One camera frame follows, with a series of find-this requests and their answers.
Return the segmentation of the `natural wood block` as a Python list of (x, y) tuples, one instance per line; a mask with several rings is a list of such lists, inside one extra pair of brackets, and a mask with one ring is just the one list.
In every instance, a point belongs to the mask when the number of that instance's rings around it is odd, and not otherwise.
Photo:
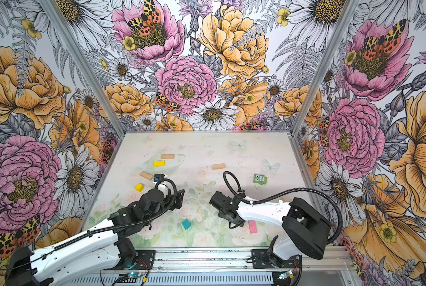
[(174, 154), (162, 154), (161, 158), (163, 160), (173, 160), (175, 158), (175, 155)]
[(145, 178), (145, 179), (147, 179), (147, 180), (149, 180), (149, 181), (153, 180), (153, 175), (149, 174), (147, 172), (144, 172), (144, 171), (140, 172), (140, 176), (143, 177), (143, 178)]
[(220, 163), (220, 164), (213, 164), (211, 166), (212, 170), (220, 170), (220, 169), (225, 169), (226, 165), (224, 163)]

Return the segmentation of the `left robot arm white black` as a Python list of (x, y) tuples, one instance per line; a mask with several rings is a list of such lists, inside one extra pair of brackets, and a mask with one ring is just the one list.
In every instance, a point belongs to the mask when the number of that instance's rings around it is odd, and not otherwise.
[(37, 250), (17, 250), (5, 270), (7, 286), (60, 286), (83, 275), (128, 270), (148, 264), (139, 257), (130, 236), (151, 226), (168, 211), (183, 206), (185, 191), (167, 178), (138, 201), (110, 214), (94, 227), (65, 241)]

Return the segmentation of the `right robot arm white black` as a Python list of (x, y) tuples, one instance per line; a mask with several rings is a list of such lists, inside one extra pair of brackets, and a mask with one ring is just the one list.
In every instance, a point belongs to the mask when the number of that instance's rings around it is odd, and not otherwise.
[(324, 257), (332, 224), (303, 199), (247, 204), (218, 191), (209, 203), (231, 227), (254, 221), (283, 230), (284, 234), (275, 236), (266, 252), (252, 255), (258, 263), (283, 268), (295, 256), (306, 255), (315, 260)]

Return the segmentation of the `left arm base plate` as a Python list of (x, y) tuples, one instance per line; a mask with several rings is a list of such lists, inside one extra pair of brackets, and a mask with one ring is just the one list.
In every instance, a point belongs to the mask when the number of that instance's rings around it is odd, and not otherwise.
[(152, 270), (155, 262), (155, 250), (136, 250), (135, 254), (127, 254), (118, 260), (114, 267), (107, 267), (107, 271), (127, 271), (127, 270)]

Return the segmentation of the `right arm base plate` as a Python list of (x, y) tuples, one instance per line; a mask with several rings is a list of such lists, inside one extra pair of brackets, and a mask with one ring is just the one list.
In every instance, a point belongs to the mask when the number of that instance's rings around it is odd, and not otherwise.
[(252, 249), (251, 257), (246, 262), (251, 263), (254, 269), (299, 269), (302, 260), (299, 256), (283, 260), (271, 252), (270, 249)]

